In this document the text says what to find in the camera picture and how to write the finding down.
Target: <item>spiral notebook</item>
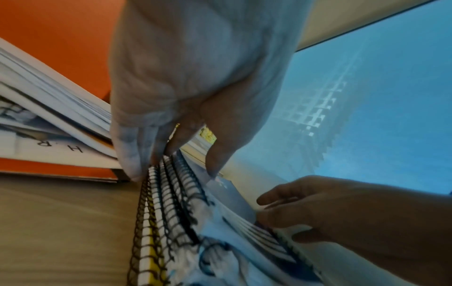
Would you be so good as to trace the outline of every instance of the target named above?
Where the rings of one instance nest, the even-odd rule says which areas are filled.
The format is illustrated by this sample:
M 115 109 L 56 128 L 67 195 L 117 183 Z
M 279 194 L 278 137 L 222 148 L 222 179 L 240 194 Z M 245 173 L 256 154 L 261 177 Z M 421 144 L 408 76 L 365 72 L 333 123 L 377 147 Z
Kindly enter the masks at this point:
M 290 243 L 256 222 L 230 181 L 206 178 L 180 151 L 149 169 L 127 285 L 323 285 Z

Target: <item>skin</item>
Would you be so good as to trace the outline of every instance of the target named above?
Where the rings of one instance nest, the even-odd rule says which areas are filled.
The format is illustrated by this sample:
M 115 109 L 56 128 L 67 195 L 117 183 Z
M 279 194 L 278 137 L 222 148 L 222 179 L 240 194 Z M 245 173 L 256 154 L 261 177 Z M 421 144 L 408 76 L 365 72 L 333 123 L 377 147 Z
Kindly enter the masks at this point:
M 308 225 L 299 243 L 334 242 L 418 285 L 452 285 L 452 197 L 308 176 L 257 199 L 258 221 Z
M 266 122 L 310 0 L 129 0 L 109 56 L 111 135 L 129 177 L 204 125 L 215 177 Z M 180 123 L 168 141 L 176 123 Z

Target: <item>book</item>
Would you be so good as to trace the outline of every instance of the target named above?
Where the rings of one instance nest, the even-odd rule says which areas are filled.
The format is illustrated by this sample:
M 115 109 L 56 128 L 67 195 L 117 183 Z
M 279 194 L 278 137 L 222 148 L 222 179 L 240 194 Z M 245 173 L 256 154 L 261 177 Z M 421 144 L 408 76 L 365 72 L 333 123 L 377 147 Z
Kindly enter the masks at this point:
M 323 285 L 232 182 L 181 151 L 149 169 L 139 201 L 128 285 Z
M 117 182 L 110 105 L 0 39 L 2 173 Z

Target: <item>wood grain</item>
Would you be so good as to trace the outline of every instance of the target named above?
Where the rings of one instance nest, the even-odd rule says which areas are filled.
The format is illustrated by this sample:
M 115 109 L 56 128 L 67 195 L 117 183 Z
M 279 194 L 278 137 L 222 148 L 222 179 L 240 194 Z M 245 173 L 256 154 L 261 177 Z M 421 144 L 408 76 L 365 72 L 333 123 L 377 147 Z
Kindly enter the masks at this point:
M 139 185 L 0 176 L 0 285 L 122 286 Z

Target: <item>black spiral binding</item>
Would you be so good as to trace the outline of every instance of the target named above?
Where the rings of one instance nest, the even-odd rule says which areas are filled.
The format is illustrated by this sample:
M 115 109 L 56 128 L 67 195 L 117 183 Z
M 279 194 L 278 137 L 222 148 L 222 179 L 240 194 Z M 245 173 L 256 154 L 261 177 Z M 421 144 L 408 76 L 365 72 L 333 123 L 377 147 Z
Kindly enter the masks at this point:
M 151 176 L 148 174 L 146 176 L 146 179 L 143 181 L 141 185 L 140 190 L 140 198 L 137 208 L 137 216 L 136 216 L 136 224 L 135 224 L 135 231 L 134 231 L 134 238 L 133 238 L 133 246 L 132 246 L 132 256 L 129 261 L 129 271 L 127 274 L 127 286 L 136 286 L 137 285 L 137 279 L 138 275 L 141 273 L 139 270 L 139 262 L 140 259 L 143 259 L 143 257 L 140 256 L 141 248 L 146 245 L 141 245 L 142 238 L 143 238 L 143 223 L 145 222 L 145 216 L 149 215 L 149 227 L 151 232 L 151 238 L 153 243 L 151 245 L 148 245 L 149 247 L 153 248 L 154 252 L 156 253 L 155 257 L 150 257 L 152 259 L 152 262 L 156 265 L 160 266 L 160 272 L 157 273 L 155 271 L 146 270 L 146 272 L 149 272 L 156 280 L 159 280 L 163 283 L 163 285 L 169 285 L 170 284 L 170 278 L 164 277 L 163 274 L 167 270 L 166 266 L 168 265 L 169 261 L 164 260 L 164 251 L 170 249 L 169 253 L 171 254 L 171 248 L 172 247 L 183 247 L 186 245 L 198 245 L 198 252 L 202 245 L 207 246 L 206 249 L 209 249 L 209 246 L 212 245 L 218 245 L 217 242 L 210 242 L 210 240 L 206 240 L 205 238 L 199 238 L 195 231 L 192 229 L 192 225 L 197 224 L 197 220 L 192 216 L 192 210 L 190 209 L 189 203 L 191 200 L 202 200 L 207 205 L 213 205 L 213 202 L 208 199 L 206 196 L 206 193 L 204 192 L 201 183 L 199 182 L 198 178 L 196 177 L 193 170 L 188 165 L 187 161 L 185 160 L 184 156 L 182 155 L 181 151 L 178 151 L 176 154 L 171 156 L 169 158 L 169 163 L 166 163 L 163 161 L 164 168 L 162 169 L 160 166 L 154 167 L 154 174 L 151 178 Z M 164 183 L 162 181 L 162 173 L 166 175 L 166 179 L 168 180 L 168 184 L 170 187 L 170 194 L 167 196 L 162 196 L 162 189 L 161 185 Z M 187 191 L 185 189 L 185 186 L 183 184 L 183 181 L 185 181 L 188 178 L 191 180 L 191 183 L 194 183 L 193 188 L 196 188 L 195 192 L 192 192 L 190 196 L 187 195 Z M 180 192 L 182 197 L 179 198 L 175 192 L 174 186 L 172 184 L 172 179 L 177 180 L 179 186 L 180 186 Z M 191 243 L 184 243 L 181 244 L 178 242 L 178 237 L 171 238 L 168 234 L 172 231 L 172 229 L 168 226 L 168 220 L 171 219 L 167 218 L 164 214 L 162 216 L 162 222 L 164 227 L 164 233 L 166 235 L 167 239 L 167 245 L 165 247 L 162 247 L 161 240 L 162 237 L 159 235 L 159 228 L 157 227 L 157 224 L 159 223 L 156 221 L 155 217 L 155 208 L 153 205 L 153 198 L 151 193 L 151 186 L 156 186 L 158 188 L 158 194 L 159 194 L 159 200 L 161 202 L 161 206 L 163 206 L 163 201 L 166 199 L 169 199 L 172 197 L 174 204 L 171 206 L 172 209 L 166 210 L 172 211 L 174 210 L 179 225 L 181 225 L 185 231 L 185 233 L 181 235 L 187 235 Z M 146 212 L 146 201 L 148 201 L 148 209 L 149 212 Z M 228 249 L 228 246 L 223 244 L 224 249 Z M 201 270 L 205 269 L 205 265 L 200 265 Z M 206 275 L 211 275 L 211 273 L 208 270 L 205 270 Z

